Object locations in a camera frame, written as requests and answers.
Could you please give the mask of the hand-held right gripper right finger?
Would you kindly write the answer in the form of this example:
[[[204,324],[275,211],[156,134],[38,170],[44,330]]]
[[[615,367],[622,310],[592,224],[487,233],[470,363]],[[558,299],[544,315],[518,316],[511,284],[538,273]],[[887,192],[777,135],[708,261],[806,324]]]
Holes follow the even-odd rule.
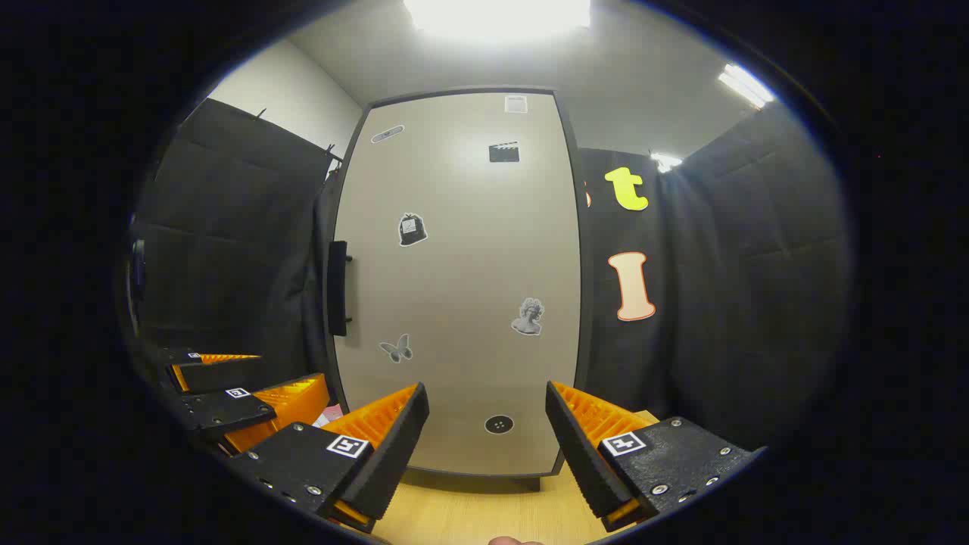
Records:
[[[696,503],[760,461],[682,416],[641,416],[557,381],[544,410],[593,515],[608,532]]]

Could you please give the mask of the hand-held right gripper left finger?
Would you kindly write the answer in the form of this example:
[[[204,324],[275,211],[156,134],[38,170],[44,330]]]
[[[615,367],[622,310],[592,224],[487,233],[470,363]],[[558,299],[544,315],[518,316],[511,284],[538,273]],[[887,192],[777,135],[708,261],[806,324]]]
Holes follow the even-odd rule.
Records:
[[[291,420],[227,459],[232,474],[309,516],[370,534],[429,417],[421,382],[317,427]]]

